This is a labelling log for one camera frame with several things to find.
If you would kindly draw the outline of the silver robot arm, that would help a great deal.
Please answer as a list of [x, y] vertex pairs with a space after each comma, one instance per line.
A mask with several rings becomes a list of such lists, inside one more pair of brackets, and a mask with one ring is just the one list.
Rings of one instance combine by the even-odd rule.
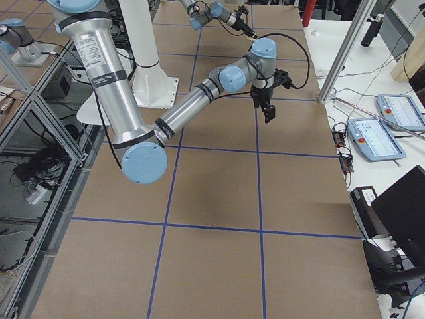
[[274, 117], [270, 104], [276, 66], [276, 43], [268, 37], [253, 41], [238, 61], [213, 69], [179, 101], [178, 80], [159, 63], [147, 1], [120, 1], [119, 8], [137, 63], [133, 79], [112, 39], [112, 18], [104, 1], [51, 1], [56, 30], [71, 39], [97, 98], [99, 114], [114, 132], [112, 149], [124, 175], [150, 184], [167, 169], [165, 144], [223, 92], [250, 85], [255, 106]]
[[248, 38], [257, 39], [258, 35], [248, 25], [247, 18], [249, 11], [244, 6], [238, 6], [237, 10], [230, 10], [218, 1], [210, 5], [204, 1], [182, 0], [190, 24], [194, 30], [199, 30], [213, 20], [217, 20], [223, 27], [226, 25], [239, 33], [232, 33], [234, 36], [246, 35]]

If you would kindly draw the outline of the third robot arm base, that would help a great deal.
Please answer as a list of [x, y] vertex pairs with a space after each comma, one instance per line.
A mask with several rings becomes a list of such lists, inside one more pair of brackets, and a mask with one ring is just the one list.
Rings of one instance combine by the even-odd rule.
[[17, 66], [41, 67], [48, 54], [43, 54], [45, 45], [36, 44], [26, 24], [21, 19], [10, 18], [1, 21], [1, 49], [11, 56]]

